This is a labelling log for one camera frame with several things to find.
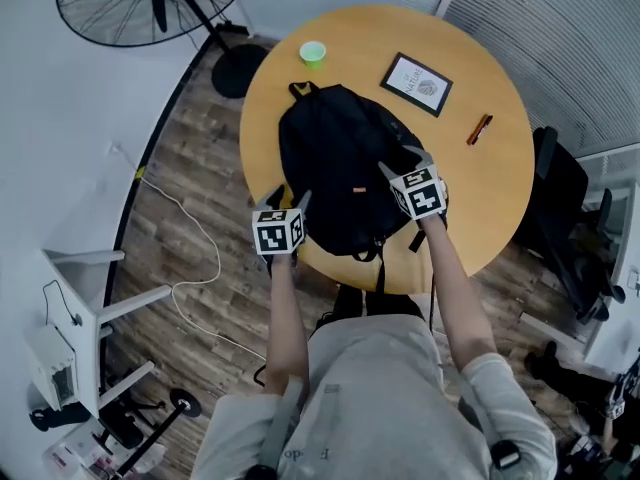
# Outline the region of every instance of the fan grille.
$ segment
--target fan grille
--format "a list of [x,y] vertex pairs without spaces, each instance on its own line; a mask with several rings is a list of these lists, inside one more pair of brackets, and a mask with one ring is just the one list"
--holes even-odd
[[[209,19],[234,0],[195,0]],[[144,46],[173,39],[201,25],[184,0],[165,0],[167,30],[155,19],[151,0],[56,0],[60,16],[78,35],[106,46]]]

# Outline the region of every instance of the framed picture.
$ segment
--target framed picture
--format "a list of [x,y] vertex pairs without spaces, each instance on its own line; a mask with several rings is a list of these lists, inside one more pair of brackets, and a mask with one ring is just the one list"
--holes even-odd
[[424,64],[398,53],[380,85],[438,117],[453,82]]

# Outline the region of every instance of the wooden floor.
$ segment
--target wooden floor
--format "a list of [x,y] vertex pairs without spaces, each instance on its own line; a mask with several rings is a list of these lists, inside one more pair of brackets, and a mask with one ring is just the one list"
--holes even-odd
[[[183,311],[199,325],[264,355],[270,280],[252,248],[253,203],[238,148],[242,101],[225,100],[214,92],[210,72],[217,57],[218,51],[212,48],[195,69],[145,176],[180,200],[220,248],[218,281],[176,291]],[[174,203],[144,185],[138,191],[122,248],[127,256],[116,273],[114,301],[163,283],[207,279],[217,269],[214,250],[196,226]],[[522,360],[543,342],[517,329],[524,310],[566,311],[567,301],[557,281],[535,257],[510,244],[473,282],[491,317],[500,353],[538,407],[565,429],[549,423],[562,437],[571,405],[527,375]],[[305,326],[311,330],[322,313],[331,309],[335,283],[300,265],[296,287]],[[425,296],[417,300],[422,306],[428,303]],[[261,361],[191,327],[170,298],[116,320],[115,327],[107,349],[110,370],[123,373],[147,359],[156,364],[155,371],[136,384],[133,393],[137,398],[169,404],[169,390],[181,387],[196,395],[203,406],[202,416],[179,418],[160,441],[168,449],[154,475],[159,480],[187,479],[216,400],[225,393],[258,393],[252,376]],[[456,373],[437,318],[435,327],[446,362],[446,394],[455,401]]]

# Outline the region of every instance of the black strap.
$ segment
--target black strap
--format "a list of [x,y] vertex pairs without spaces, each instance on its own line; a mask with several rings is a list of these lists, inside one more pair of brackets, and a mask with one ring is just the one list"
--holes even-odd
[[376,293],[384,293],[384,282],[386,278],[386,272],[384,268],[384,256],[382,255],[382,248],[384,247],[384,240],[376,241],[373,247],[367,251],[367,255],[361,258],[357,254],[353,255],[353,259],[368,263],[373,261],[376,256],[380,257],[380,270],[378,271],[378,280],[376,281]]
[[[301,91],[305,88],[308,88],[309,92],[302,93]],[[318,86],[313,82],[294,82],[292,84],[289,84],[289,92],[293,94],[293,97],[296,100],[300,100],[307,94],[318,92],[319,90],[320,89],[318,89]]]
[[420,249],[420,246],[422,245],[422,242],[424,242],[426,236],[425,232],[422,229],[419,229],[416,236],[413,238],[411,245],[409,245],[409,250],[413,253],[418,252],[418,249]]
[[373,261],[377,255],[378,249],[372,247],[367,251],[367,255],[364,258],[361,258],[358,254],[354,254],[353,259],[362,263],[369,263],[370,261]]

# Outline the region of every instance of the chair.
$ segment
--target chair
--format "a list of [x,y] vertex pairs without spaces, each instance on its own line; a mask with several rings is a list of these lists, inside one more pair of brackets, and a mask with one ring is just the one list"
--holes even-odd
[[581,323],[591,318],[606,321],[609,313],[604,297],[622,303],[624,290],[611,283],[612,265],[581,249],[569,237],[577,224],[584,223],[603,244],[608,242],[603,230],[611,209],[611,192],[605,190],[598,210],[583,212],[589,179],[557,141],[558,132],[553,128],[538,128],[533,133],[533,188],[514,241],[543,258],[566,289]]
[[[109,385],[117,384],[119,379],[109,379]],[[109,454],[111,450],[106,446],[109,436],[118,441],[127,450],[133,450],[144,441],[144,433],[136,425],[136,419],[144,423],[151,430],[155,430],[158,425],[149,421],[140,411],[164,409],[165,403],[158,402],[154,405],[142,404],[131,396],[129,391],[125,391],[113,402],[100,409],[98,421],[104,427],[104,432],[98,436],[94,434],[96,442]],[[61,410],[56,411],[51,407],[46,409],[36,409],[29,413],[29,418],[33,425],[46,432],[50,428],[57,428],[64,425],[84,423],[91,418],[89,411],[79,402],[65,405]]]

